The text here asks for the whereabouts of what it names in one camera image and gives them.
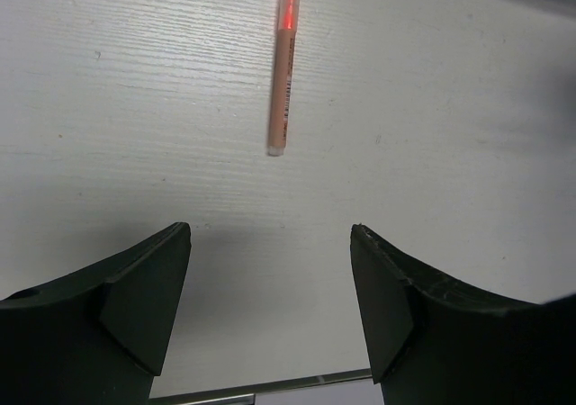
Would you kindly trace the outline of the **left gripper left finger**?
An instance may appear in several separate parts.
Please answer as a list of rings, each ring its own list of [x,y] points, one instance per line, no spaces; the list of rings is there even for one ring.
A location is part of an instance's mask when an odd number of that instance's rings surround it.
[[[3,404],[145,404],[167,355],[191,253],[176,222],[1,301]]]

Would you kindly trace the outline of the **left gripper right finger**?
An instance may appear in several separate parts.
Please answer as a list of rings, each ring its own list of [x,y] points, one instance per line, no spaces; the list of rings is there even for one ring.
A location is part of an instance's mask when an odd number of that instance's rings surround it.
[[[485,291],[365,225],[350,256],[373,381],[387,404],[572,404],[575,299]]]

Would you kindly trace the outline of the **orange slim highlighter pen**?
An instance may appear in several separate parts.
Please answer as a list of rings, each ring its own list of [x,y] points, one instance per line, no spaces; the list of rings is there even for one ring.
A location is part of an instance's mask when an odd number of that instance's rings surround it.
[[[300,0],[278,0],[267,155],[280,157],[287,144],[293,60]]]

